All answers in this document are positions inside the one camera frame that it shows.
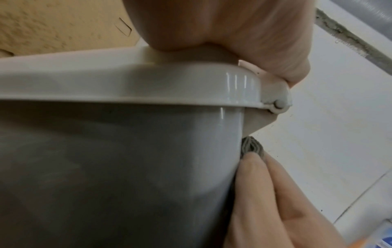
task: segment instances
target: container lid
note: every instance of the container lid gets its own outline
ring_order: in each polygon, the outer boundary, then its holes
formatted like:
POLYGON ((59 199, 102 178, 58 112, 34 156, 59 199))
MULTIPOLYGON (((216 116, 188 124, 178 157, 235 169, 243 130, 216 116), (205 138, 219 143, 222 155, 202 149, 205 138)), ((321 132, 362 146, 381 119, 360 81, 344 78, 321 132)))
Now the container lid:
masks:
POLYGON ((0 60, 0 100, 287 111, 292 101, 285 81, 237 64, 235 56, 216 46, 177 52, 127 47, 4 58, 0 60))

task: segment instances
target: crack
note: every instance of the crack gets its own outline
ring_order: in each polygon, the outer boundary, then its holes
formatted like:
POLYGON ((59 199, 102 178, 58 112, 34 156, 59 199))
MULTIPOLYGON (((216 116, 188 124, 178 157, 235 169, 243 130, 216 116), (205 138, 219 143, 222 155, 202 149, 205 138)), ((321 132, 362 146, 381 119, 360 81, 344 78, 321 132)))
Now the crack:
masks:
POLYGON ((332 36, 339 39, 345 45, 353 49, 359 55, 366 58, 378 68, 392 76, 392 59, 368 44, 346 27, 331 19, 322 10, 316 11, 316 25, 327 31, 332 36))
POLYGON ((392 171, 392 168, 390 168, 389 170, 387 170, 387 172, 385 172, 384 174, 381 175, 381 177, 379 177, 374 183, 372 183, 364 192, 362 192, 362 194, 360 194, 351 204, 350 206, 348 206, 341 215, 339 215, 339 217, 334 221, 334 224, 336 224, 336 222, 338 222, 338 220, 343 217, 343 215, 345 213, 347 213, 347 211, 355 204, 359 201, 359 199, 364 196, 371 188, 373 188, 374 185, 376 185, 383 177, 385 177, 385 175, 387 175, 389 172, 392 171))

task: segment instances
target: human hand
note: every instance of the human hand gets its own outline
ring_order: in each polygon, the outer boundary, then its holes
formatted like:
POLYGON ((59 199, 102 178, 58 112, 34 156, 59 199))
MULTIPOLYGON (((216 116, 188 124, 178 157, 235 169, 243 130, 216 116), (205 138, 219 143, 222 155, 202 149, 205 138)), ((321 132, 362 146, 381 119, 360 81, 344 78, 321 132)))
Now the human hand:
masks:
POLYGON ((224 248, 344 248, 333 225, 268 154, 240 162, 224 248))
POLYGON ((152 47, 214 43, 290 83, 309 73, 314 0, 123 0, 152 47))

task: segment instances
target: skin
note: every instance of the skin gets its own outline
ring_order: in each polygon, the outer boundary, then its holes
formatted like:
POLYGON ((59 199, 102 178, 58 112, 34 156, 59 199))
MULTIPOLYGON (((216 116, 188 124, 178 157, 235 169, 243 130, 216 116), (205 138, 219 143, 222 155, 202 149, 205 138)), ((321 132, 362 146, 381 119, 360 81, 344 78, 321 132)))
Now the skin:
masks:
POLYGON ((124 5, 156 49, 218 44, 290 86, 309 73, 314 0, 124 0, 124 5))
POLYGON ((283 166, 246 154, 224 248, 344 248, 334 226, 310 203, 283 166))

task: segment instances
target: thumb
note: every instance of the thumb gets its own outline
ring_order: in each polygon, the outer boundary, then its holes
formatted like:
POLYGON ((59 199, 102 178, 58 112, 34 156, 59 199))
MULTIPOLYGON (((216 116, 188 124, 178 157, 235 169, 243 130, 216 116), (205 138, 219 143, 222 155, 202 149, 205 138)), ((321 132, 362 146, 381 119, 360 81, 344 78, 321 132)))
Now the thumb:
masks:
POLYGON ((243 157, 235 183, 236 198, 224 247, 292 248, 268 168, 258 154, 243 157))

